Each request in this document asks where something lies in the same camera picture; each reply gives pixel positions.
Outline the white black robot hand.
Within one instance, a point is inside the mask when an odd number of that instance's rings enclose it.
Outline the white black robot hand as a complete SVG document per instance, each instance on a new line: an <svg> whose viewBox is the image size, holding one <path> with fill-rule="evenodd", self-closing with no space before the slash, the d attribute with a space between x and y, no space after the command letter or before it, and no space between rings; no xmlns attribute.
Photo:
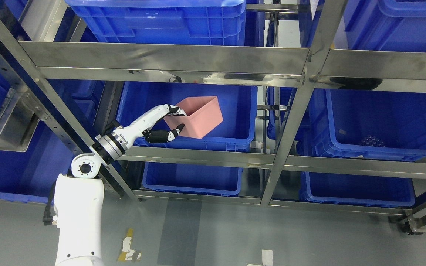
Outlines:
<svg viewBox="0 0 426 266"><path fill-rule="evenodd" d="M185 127L183 123L169 131L152 130L156 123L163 120L166 116L186 117L187 114L178 106L169 104L157 105L144 113L142 116L138 117L135 121L129 124L129 126L113 130L112 135L115 137L120 137L121 140L123 140L123 144L126 144L128 148L132 147L135 143L135 140L141 137L145 138L148 143L172 142L183 131Z"/></svg>

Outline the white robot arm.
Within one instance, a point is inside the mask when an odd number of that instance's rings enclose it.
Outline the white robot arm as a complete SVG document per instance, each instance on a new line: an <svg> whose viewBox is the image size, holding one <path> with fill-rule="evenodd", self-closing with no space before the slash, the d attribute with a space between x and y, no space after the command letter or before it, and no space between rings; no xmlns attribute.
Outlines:
<svg viewBox="0 0 426 266"><path fill-rule="evenodd" d="M90 147L90 153L76 156L70 173L59 174L43 214L45 225L59 230L56 266L103 266L101 214L104 183L100 168L119 159L142 135L134 125L116 121Z"/></svg>

